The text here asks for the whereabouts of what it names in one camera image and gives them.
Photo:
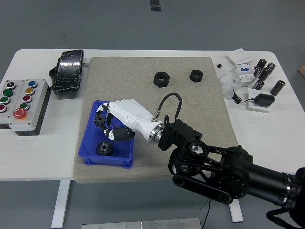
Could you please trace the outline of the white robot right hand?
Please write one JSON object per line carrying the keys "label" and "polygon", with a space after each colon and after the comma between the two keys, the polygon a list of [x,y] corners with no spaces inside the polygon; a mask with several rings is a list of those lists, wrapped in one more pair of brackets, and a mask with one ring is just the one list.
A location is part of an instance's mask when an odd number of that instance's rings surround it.
{"label": "white robot right hand", "polygon": [[[111,119],[117,118],[123,127],[112,128]],[[155,118],[148,110],[134,99],[123,99],[101,104],[95,114],[94,124],[112,141],[127,141],[140,132],[150,143],[158,143],[163,122]]]}

